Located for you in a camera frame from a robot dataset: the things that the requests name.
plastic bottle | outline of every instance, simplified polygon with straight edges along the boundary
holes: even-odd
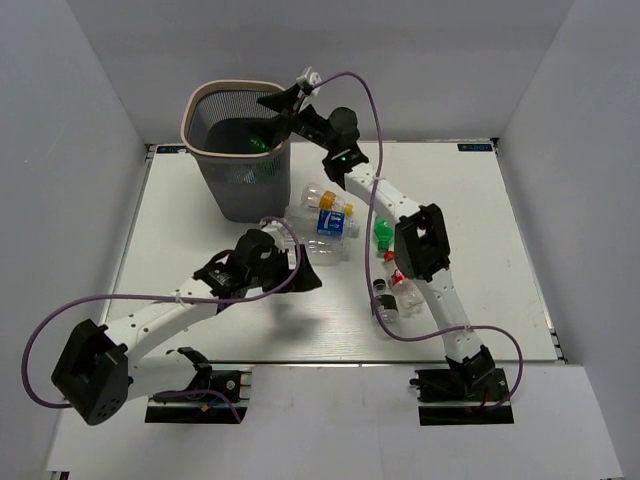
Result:
[[[424,297],[418,287],[398,270],[395,254],[391,250],[384,254],[384,266],[389,286],[400,302],[400,306],[409,312],[419,310],[424,303]]]
[[[344,198],[313,182],[307,183],[302,191],[302,205],[323,210],[335,210],[347,216],[351,216],[353,213],[353,205],[347,203]]]
[[[335,238],[345,236],[356,238],[360,226],[342,212],[332,210],[315,210],[308,207],[289,205],[284,211],[284,218],[300,235],[328,235]]]
[[[375,295],[375,308],[380,312],[380,317],[384,323],[393,323],[400,318],[398,314],[398,304],[396,297],[393,296],[387,282],[382,278],[376,278],[373,281],[373,293]],[[377,322],[375,312],[371,312],[373,321]]]
[[[385,253],[389,250],[391,240],[393,240],[393,229],[387,221],[379,215],[376,215],[376,220],[373,224],[373,234],[378,242],[378,252]]]
[[[348,243],[322,235],[301,235],[298,238],[306,247],[307,257],[309,257],[311,265],[324,267],[337,265],[340,262],[349,260]],[[293,253],[295,258],[295,243],[291,236],[284,235],[284,246],[289,249],[290,253]]]

bottle with blue label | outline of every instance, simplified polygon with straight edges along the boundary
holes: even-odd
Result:
[[[328,235],[335,238],[357,238],[360,226],[342,212],[316,210],[289,205],[284,211],[285,220],[296,233]]]

wire mesh basket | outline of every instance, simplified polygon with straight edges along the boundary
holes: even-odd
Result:
[[[279,85],[222,80],[191,96],[180,134],[198,162],[222,214],[234,222],[284,215],[291,193],[290,144],[269,150],[242,122],[276,115],[256,100]]]

tabletop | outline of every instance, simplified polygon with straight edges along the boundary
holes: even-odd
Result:
[[[372,162],[377,145],[362,143]],[[424,205],[438,204],[451,243],[453,279],[473,324],[510,331],[526,360],[554,361],[544,303],[493,152],[459,151],[453,143],[385,143],[383,173],[399,190]],[[291,149],[291,203],[307,182],[328,189],[324,151],[308,143]],[[355,205],[364,225],[366,206]],[[215,253],[233,248],[254,225],[226,220],[188,153],[156,153],[121,269],[119,293],[173,291]],[[274,295],[234,305],[200,322],[154,350],[191,346],[214,362],[442,362],[438,339],[404,344],[385,337],[371,319],[364,278],[364,234],[350,243],[351,257],[331,267],[314,267],[323,287],[308,293]],[[382,265],[372,248],[374,278]],[[106,321],[144,304],[113,302]],[[435,330],[428,309],[394,325],[402,335]],[[511,342],[480,332],[496,360],[516,359]]]

green bottle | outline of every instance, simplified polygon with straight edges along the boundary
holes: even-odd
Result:
[[[393,240],[393,229],[386,220],[379,215],[376,215],[376,220],[373,224],[373,233],[378,241],[378,252],[384,253],[389,250],[391,240]]]

